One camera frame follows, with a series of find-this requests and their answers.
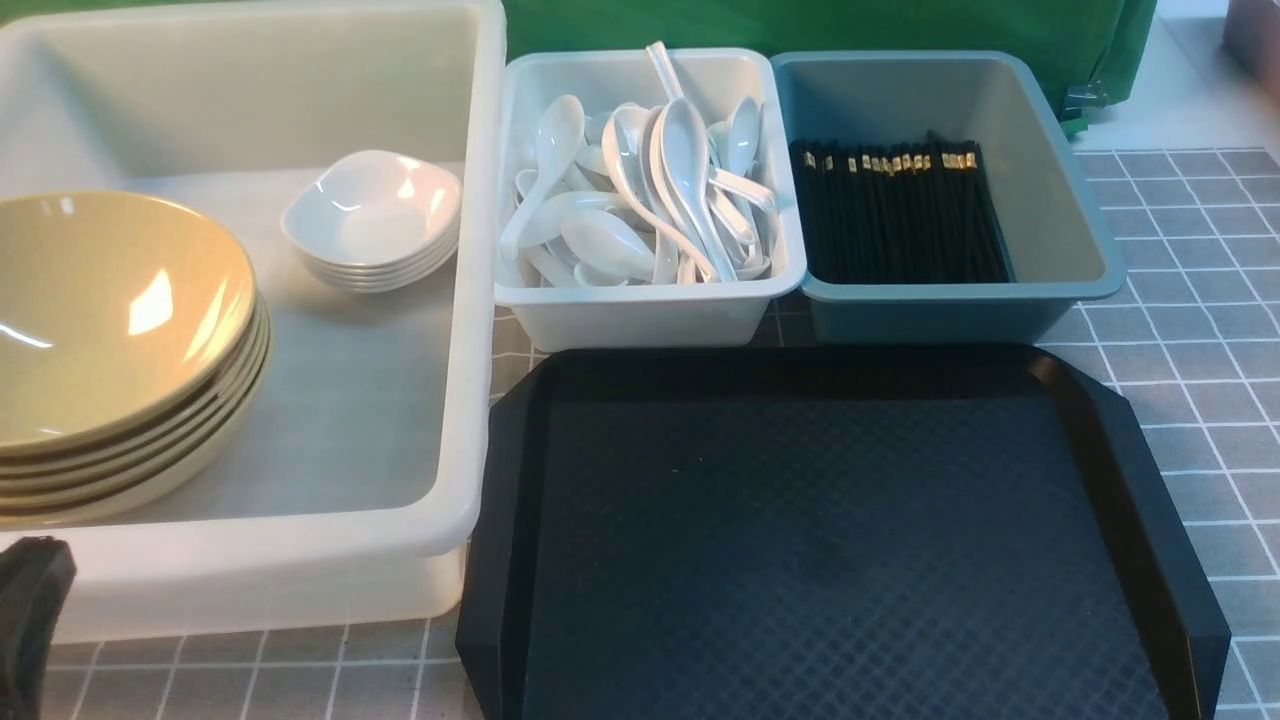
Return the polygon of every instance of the yellow bowl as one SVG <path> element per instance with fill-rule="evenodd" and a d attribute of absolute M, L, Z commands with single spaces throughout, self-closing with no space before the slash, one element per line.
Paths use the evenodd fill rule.
<path fill-rule="evenodd" d="M 253 269 L 225 228 L 128 192 L 0 201 L 0 456 L 173 407 L 236 346 Z"/>

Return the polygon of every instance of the plastic container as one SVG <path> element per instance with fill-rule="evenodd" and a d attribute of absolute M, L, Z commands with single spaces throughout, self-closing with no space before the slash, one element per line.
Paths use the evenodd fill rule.
<path fill-rule="evenodd" d="M 1016 283 L 854 286 L 805 275 L 831 343 L 1034 342 L 1125 265 L 1030 70 L 1000 53 L 788 53 L 773 58 L 788 140 L 977 140 Z"/>
<path fill-rule="evenodd" d="M 479 511 L 493 323 L 497 0 L 228 3 L 0 28 L 0 195 L 160 195 L 239 238 L 276 347 L 248 424 L 191 483 L 70 543 L 59 642 L 422 618 Z M 465 176 L 457 264 L 376 299 L 310 277 L 288 204 L 353 151 Z M 466 187 L 480 188 L 467 192 Z"/>
<path fill-rule="evenodd" d="M 540 350 L 745 345 L 769 300 L 795 290 L 805 275 L 795 182 L 769 61 L 736 49 L 676 50 L 671 56 L 685 94 L 707 123 L 727 118 L 744 96 L 762 104 L 754 178 L 777 192 L 781 208 L 767 223 L 756 213 L 772 252 L 769 275 L 723 284 L 539 288 L 527 287 L 536 282 L 531 268 L 521 269 L 526 275 L 520 281 L 494 252 L 494 301 L 512 309 Z M 644 106 L 667 101 L 644 50 L 526 55 L 507 67 L 504 85 L 499 227 L 516 209 L 516 173 L 536 164 L 534 136 L 552 100 L 576 95 L 588 115 L 626 101 Z"/>

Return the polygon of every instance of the white plastic bin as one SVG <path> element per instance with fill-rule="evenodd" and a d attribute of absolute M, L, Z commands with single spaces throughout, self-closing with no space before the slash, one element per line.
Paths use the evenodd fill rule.
<path fill-rule="evenodd" d="M 676 50 L 671 56 L 685 94 L 707 123 L 727 118 L 746 95 L 762 104 L 760 149 L 753 177 L 777 192 L 781 210 L 769 222 L 759 223 L 762 240 L 772 251 L 769 275 L 695 286 L 539 288 L 527 287 L 536 279 L 531 268 L 521 268 L 526 277 L 516 278 L 494 252 L 494 301 L 512 309 L 540 350 L 745 345 L 769 301 L 804 279 L 808 263 L 773 68 L 750 50 Z M 667 100 L 644 50 L 548 53 L 511 63 L 502 104 L 497 187 L 500 224 L 516 208 L 516 173 L 536 164 L 534 137 L 543 110 L 566 94 L 576 95 L 589 115 L 626 101 L 655 106 Z M 763 215 L 756 213 L 756 219 L 763 220 Z"/>
<path fill-rule="evenodd" d="M 488 437 L 504 61 L 498 0 L 159 6 L 0 28 L 0 195 L 124 188 L 205 211 L 244 245 L 275 324 L 248 424 L 189 484 L 104 523 L 0 533 L 0 546 L 70 542 L 79 574 L 59 642 L 457 602 Z M 463 177 L 461 245 L 411 288 L 357 297 L 310 277 L 279 217 L 369 147 Z"/>

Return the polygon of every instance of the small white dish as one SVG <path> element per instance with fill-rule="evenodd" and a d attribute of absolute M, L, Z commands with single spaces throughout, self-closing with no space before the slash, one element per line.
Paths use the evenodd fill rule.
<path fill-rule="evenodd" d="M 338 160 L 282 218 L 302 252 L 338 269 L 390 268 L 447 237 L 462 208 L 453 173 L 385 150 Z"/>

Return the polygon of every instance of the stack of small dishes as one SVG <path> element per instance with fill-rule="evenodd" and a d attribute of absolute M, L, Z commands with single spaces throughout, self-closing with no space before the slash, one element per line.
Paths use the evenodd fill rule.
<path fill-rule="evenodd" d="M 458 249 L 462 183 L 453 173 L 383 150 L 348 155 L 307 186 L 282 218 L 307 270 L 347 292 L 417 282 Z"/>
<path fill-rule="evenodd" d="M 0 525 L 178 488 L 234 438 L 271 320 L 221 225 L 127 192 L 0 201 Z"/>

